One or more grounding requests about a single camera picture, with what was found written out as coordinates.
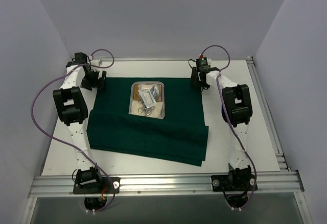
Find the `stainless steel instrument tray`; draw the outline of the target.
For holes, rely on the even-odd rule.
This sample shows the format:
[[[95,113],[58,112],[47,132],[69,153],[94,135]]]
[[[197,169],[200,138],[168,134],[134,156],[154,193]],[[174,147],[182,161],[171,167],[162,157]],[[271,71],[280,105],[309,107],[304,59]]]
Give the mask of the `stainless steel instrument tray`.
[[[129,114],[155,119],[164,119],[164,84],[159,81],[133,83],[131,86]]]

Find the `white suture packet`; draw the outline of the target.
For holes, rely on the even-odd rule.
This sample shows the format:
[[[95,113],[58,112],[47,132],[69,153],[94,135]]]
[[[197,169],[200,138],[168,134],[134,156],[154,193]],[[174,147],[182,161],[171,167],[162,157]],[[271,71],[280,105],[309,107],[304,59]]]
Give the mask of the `white suture packet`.
[[[138,91],[138,94],[147,108],[152,108],[157,105],[157,102],[154,96],[152,95],[150,89],[141,89]]]

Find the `dark green surgical cloth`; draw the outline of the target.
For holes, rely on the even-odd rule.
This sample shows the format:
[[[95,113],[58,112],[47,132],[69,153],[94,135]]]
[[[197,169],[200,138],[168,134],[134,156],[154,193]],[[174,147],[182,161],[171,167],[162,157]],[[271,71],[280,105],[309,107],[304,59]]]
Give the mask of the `dark green surgical cloth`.
[[[209,127],[200,89],[192,88],[189,78],[157,78],[164,85],[164,118],[129,114],[132,85],[146,81],[107,78],[106,91],[97,92],[88,118],[90,147],[201,166]]]

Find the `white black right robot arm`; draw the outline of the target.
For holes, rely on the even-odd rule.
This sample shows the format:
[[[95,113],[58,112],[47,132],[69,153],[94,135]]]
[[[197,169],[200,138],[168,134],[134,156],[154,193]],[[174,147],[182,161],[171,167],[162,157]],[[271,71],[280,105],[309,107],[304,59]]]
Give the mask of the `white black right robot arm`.
[[[240,189],[246,180],[252,179],[251,160],[247,156],[247,131],[253,115],[249,87],[231,81],[216,67],[211,67],[210,59],[201,55],[198,59],[189,59],[191,86],[208,90],[218,90],[222,117],[230,129],[230,160],[228,165],[227,184],[231,189]]]

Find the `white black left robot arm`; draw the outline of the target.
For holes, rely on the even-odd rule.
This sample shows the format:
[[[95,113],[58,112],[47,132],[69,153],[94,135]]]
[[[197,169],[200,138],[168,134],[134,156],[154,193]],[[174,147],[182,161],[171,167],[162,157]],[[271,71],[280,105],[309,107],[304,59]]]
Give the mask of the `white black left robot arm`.
[[[87,54],[75,53],[72,61],[66,65],[67,77],[62,86],[53,91],[53,98],[58,117],[70,133],[77,161],[75,185],[88,189],[91,193],[99,192],[103,185],[101,173],[92,159],[86,135],[88,108],[82,88],[87,91],[106,90],[106,71],[92,70]]]

